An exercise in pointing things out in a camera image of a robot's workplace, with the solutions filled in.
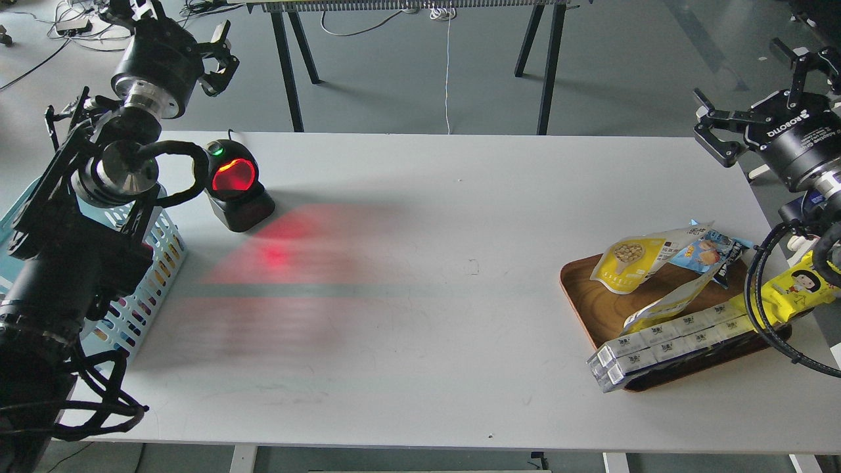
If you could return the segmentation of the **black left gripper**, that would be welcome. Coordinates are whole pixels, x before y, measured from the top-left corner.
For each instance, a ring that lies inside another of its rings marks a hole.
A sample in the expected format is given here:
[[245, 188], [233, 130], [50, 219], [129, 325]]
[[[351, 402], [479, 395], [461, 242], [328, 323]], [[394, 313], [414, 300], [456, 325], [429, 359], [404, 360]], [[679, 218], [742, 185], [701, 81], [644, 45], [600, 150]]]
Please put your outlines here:
[[[153, 85], [168, 96], [163, 119], [177, 119], [184, 115], [197, 81], [208, 97], [216, 97], [228, 88], [240, 60], [231, 53], [228, 19], [216, 26], [210, 41], [198, 44], [192, 33], [165, 17], [160, 1], [107, 2], [109, 24], [134, 27], [111, 86], [124, 98], [134, 83]], [[200, 57], [216, 60], [217, 66], [199, 78]]]

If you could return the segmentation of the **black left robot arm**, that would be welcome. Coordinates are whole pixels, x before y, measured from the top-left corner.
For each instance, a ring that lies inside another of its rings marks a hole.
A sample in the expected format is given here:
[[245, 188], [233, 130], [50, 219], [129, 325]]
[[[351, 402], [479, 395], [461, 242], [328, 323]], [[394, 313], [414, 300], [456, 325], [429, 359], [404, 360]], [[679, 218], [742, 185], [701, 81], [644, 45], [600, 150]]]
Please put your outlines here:
[[8, 254], [23, 269], [2, 300], [2, 471], [32, 472], [51, 438], [125, 433], [147, 407], [122, 390], [127, 357], [84, 354], [81, 331], [127, 298], [153, 266], [155, 212], [192, 200], [211, 179], [206, 150], [160, 140], [193, 89], [214, 97], [239, 60], [229, 21], [199, 43], [158, 1], [113, 1], [103, 21], [131, 33], [111, 87], [84, 87], [66, 140], [11, 221]]

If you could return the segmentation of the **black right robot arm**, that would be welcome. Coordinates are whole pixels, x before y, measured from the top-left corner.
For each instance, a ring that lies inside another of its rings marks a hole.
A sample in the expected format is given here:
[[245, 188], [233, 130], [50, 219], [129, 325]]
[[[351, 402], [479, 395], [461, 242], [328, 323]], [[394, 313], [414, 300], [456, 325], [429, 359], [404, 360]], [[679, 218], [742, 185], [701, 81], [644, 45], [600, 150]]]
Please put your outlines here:
[[791, 68], [788, 89], [770, 94], [747, 111], [718, 110], [699, 89], [694, 90], [700, 108], [694, 137], [719, 164], [733, 167], [739, 156], [755, 152], [790, 192], [805, 198], [817, 195], [816, 206], [802, 203], [802, 209], [780, 209], [776, 225], [757, 247], [749, 264], [742, 300], [748, 320], [759, 335], [791, 363], [839, 377], [839, 370], [820, 363], [784, 341], [767, 317], [763, 272], [774, 246], [794, 233], [814, 241], [812, 263], [817, 274], [832, 286], [839, 285], [839, 116], [829, 96], [805, 90], [809, 72], [820, 71], [828, 78], [832, 94], [839, 94], [839, 52], [832, 46], [811, 52], [792, 50], [780, 39], [770, 42]]

